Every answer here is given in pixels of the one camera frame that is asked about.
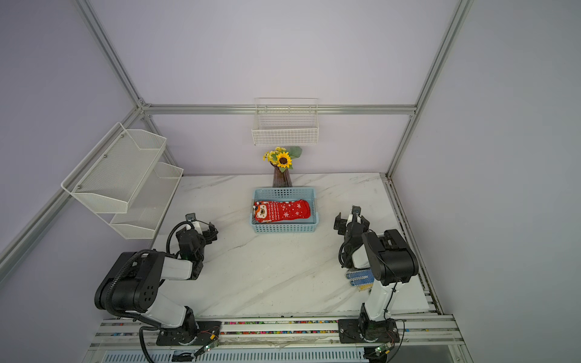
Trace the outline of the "light blue plastic basket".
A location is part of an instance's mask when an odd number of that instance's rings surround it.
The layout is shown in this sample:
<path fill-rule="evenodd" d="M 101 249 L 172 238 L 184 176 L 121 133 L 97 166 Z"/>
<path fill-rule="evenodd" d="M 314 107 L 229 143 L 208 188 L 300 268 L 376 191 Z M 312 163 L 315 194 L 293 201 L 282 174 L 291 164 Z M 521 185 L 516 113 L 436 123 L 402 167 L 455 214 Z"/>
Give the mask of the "light blue plastic basket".
<path fill-rule="evenodd" d="M 297 201 L 309 203 L 312 216 L 309 219 L 299 219 L 289 222 L 258 223 L 251 212 L 250 224 L 259 234 L 266 233 L 307 233 L 314 232 L 319 224 L 319 214 L 316 209 L 316 191 L 314 188 L 259 188 L 254 191 L 253 205 L 257 201 Z"/>

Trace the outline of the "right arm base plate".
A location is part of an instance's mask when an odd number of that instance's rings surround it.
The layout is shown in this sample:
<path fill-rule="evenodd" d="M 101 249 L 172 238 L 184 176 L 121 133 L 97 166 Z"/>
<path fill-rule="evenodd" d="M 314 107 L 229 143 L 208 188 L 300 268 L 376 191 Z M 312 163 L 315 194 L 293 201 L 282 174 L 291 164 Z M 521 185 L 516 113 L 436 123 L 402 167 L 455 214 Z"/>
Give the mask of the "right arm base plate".
<path fill-rule="evenodd" d="M 341 343 L 399 343 L 400 336 L 394 319 L 382 322 L 360 322 L 359 319 L 337 321 Z"/>

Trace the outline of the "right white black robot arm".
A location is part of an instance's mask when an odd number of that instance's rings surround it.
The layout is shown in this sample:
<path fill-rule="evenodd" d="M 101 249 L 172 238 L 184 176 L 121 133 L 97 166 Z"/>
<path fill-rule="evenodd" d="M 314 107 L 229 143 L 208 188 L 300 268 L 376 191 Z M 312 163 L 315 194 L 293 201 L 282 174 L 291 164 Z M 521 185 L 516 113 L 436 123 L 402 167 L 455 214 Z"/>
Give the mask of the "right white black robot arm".
<path fill-rule="evenodd" d="M 359 317 L 338 322 L 340 339 L 347 342 L 399 341 L 396 321 L 391 318 L 399 292 L 419 273 L 416 255 L 396 229 L 377 234 L 354 207 L 348 218 L 337 215 L 334 230 L 343 237 L 338 252 L 340 267 L 352 285 L 370 284 L 369 298 Z"/>

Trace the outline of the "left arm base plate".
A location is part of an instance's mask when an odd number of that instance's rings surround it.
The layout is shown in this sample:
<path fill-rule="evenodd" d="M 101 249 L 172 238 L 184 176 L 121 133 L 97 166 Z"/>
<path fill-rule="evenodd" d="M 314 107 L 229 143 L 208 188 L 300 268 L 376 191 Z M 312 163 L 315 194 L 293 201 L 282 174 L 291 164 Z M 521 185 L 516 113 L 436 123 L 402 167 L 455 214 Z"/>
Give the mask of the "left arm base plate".
<path fill-rule="evenodd" d="M 206 346 L 217 340 L 222 328 L 220 321 L 196 322 L 192 331 L 186 328 L 163 329 L 157 337 L 157 346 Z"/>

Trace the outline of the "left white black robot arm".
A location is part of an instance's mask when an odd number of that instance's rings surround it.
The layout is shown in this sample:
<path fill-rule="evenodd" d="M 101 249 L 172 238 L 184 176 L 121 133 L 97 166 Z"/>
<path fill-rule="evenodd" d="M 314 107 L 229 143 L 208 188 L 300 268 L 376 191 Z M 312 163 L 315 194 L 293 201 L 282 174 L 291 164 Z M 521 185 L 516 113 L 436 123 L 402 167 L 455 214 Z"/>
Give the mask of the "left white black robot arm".
<path fill-rule="evenodd" d="M 140 321 L 161 331 L 195 338 L 200 331 L 191 308 L 160 292 L 168 281 L 195 281 L 204 267 L 205 247 L 218 229 L 187 215 L 169 233 L 164 251 L 120 254 L 95 292 L 94 304 L 118 318 Z"/>

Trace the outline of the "red lettered sock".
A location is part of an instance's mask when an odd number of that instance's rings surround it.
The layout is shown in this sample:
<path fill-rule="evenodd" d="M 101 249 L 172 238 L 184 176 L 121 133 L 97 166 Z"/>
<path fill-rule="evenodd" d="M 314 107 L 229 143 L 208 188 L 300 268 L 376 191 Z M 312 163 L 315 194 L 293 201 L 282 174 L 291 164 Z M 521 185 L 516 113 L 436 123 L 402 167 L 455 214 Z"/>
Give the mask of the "red lettered sock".
<path fill-rule="evenodd" d="M 311 216 L 310 205 L 305 200 L 257 201 L 253 205 L 253 217 L 258 223 L 289 222 Z"/>

